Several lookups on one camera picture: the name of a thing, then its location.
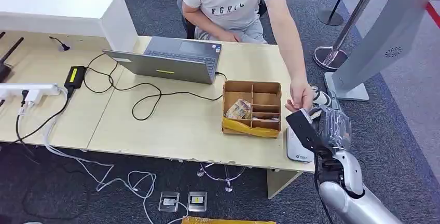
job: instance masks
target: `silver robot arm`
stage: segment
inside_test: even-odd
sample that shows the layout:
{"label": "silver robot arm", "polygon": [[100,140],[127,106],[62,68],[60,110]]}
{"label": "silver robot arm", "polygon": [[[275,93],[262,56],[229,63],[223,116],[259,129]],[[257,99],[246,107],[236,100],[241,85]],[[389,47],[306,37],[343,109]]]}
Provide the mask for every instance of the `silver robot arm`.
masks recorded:
{"label": "silver robot arm", "polygon": [[286,120],[301,144],[315,153],[315,163],[321,157],[321,169],[315,171],[315,179],[320,183],[319,195],[346,224],[401,224],[364,185],[358,160],[345,149],[329,147],[323,142],[304,109]]}

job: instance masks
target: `laptop keyboard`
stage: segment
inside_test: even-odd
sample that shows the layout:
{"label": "laptop keyboard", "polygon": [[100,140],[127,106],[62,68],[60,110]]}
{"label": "laptop keyboard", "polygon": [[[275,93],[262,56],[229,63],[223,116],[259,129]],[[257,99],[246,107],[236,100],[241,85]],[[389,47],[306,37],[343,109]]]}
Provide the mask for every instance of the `laptop keyboard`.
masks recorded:
{"label": "laptop keyboard", "polygon": [[210,58],[210,57],[196,57],[194,55],[186,55],[186,54],[175,54],[175,53],[167,53],[167,52],[158,52],[158,51],[152,51],[152,50],[146,50],[146,55],[154,55],[156,57],[165,57],[165,58],[172,58],[177,60],[184,60],[184,61],[192,61],[192,62],[202,62],[206,64],[208,68],[208,72],[210,75],[214,72],[214,66],[216,59]]}

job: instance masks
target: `black chair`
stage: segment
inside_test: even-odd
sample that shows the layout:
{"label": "black chair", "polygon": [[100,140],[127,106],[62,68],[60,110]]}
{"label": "black chair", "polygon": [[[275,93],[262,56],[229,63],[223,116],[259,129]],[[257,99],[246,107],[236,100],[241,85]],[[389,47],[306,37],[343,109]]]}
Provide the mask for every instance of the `black chair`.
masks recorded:
{"label": "black chair", "polygon": [[[258,14],[260,17],[264,15],[267,12],[267,6],[264,0],[261,0],[258,4]],[[195,39],[194,32],[196,31],[196,27],[189,22],[183,15],[182,15],[182,24],[183,28],[186,31],[186,39]]]}

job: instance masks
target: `laptop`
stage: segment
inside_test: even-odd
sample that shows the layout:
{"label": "laptop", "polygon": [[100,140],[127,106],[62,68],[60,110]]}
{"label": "laptop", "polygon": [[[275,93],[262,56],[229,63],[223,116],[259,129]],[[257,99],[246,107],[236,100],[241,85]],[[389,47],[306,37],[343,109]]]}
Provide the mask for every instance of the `laptop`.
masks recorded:
{"label": "laptop", "polygon": [[103,50],[137,75],[212,84],[221,44],[152,37],[143,54]]}

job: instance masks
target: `man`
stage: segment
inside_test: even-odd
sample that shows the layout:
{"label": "man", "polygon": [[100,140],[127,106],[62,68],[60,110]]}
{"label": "man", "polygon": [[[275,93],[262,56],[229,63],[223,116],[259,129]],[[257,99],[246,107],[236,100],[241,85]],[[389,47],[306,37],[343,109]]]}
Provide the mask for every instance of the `man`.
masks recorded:
{"label": "man", "polygon": [[[182,0],[185,18],[196,26],[196,39],[266,44],[259,20],[260,0]],[[291,77],[286,108],[296,111],[312,106],[313,93],[307,82],[298,30],[286,0],[264,0],[272,31]]]}

